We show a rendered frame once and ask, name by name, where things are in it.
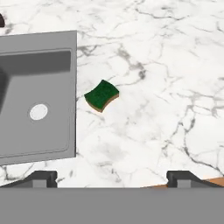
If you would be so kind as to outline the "brown wooden cabinet front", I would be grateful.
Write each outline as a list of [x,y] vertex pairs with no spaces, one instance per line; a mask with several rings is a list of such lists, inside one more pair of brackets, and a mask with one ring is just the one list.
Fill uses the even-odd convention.
[[[224,177],[223,178],[210,178],[208,182],[214,183],[219,186],[224,186]],[[154,188],[166,188],[167,185],[154,185]]]

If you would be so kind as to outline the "green sponge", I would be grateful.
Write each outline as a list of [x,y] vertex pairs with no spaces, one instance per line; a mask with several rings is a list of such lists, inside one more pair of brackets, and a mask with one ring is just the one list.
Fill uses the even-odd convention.
[[102,112],[106,106],[119,96],[119,90],[111,83],[101,82],[90,92],[84,94],[86,102],[96,111]]

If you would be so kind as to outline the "grey steel sink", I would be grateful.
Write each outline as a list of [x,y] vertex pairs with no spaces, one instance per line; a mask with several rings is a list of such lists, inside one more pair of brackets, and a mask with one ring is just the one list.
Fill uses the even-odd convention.
[[77,32],[0,36],[0,165],[72,158]]

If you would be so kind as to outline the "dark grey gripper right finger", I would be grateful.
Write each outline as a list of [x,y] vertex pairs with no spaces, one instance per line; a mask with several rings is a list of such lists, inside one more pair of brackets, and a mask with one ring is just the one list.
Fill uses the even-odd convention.
[[168,171],[166,177],[168,179],[166,185],[170,188],[221,187],[219,184],[198,178],[190,171]]

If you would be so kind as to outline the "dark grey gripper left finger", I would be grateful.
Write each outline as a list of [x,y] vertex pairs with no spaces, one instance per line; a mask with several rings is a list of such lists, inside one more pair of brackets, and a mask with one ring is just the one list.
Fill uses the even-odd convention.
[[57,177],[58,173],[56,171],[34,171],[22,180],[3,185],[3,188],[57,188]]

